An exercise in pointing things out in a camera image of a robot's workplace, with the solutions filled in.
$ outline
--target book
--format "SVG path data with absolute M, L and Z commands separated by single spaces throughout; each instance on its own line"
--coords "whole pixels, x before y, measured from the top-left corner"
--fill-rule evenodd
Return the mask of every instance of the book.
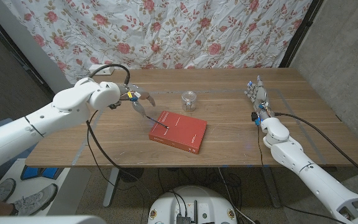
M 206 121 L 169 111 L 162 111 L 157 121 L 169 128 L 155 123 L 149 132 L 150 140 L 198 154 Z

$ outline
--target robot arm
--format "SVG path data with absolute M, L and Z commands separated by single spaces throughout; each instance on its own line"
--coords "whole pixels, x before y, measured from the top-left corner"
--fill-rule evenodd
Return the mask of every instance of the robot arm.
M 267 135 L 264 144 L 270 148 L 273 158 L 294 172 L 313 194 L 344 223 L 358 223 L 358 194 L 351 192 L 329 173 L 315 164 L 304 152 L 300 143 L 291 138 L 289 130 L 274 117 L 262 80 L 248 84 L 245 94 L 254 104 L 261 120 L 260 127 Z
M 108 106 L 116 108 L 121 100 L 131 100 L 134 109 L 145 116 L 143 106 L 137 101 L 143 98 L 155 106 L 149 93 L 133 84 L 98 84 L 92 78 L 83 78 L 73 88 L 57 93 L 43 108 L 0 127 L 0 165 L 49 134 L 85 122 L 90 116 L 87 103 L 103 110 Z

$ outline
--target shoe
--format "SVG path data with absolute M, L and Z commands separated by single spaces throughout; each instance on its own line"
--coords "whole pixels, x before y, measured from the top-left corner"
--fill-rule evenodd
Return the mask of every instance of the shoe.
M 55 199 L 56 194 L 57 185 L 51 184 L 36 194 L 15 201 L 13 205 L 17 210 L 16 215 L 28 216 L 38 212 L 39 210 L 46 209 L 50 202 Z
M 12 178 L 4 180 L 0 184 L 0 201 L 6 202 L 6 200 L 13 194 L 16 188 L 16 181 Z

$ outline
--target glass jar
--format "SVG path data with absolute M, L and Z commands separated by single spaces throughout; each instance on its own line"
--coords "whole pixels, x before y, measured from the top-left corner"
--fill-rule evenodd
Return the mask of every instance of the glass jar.
M 196 109 L 196 98 L 197 95 L 193 91 L 185 91 L 181 95 L 181 107 L 186 112 L 191 112 Z

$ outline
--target floral curtain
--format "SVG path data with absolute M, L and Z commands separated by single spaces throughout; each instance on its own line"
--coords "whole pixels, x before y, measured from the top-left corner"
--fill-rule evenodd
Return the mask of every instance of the floral curtain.
M 2 0 L 75 83 L 92 64 L 277 67 L 311 0 Z

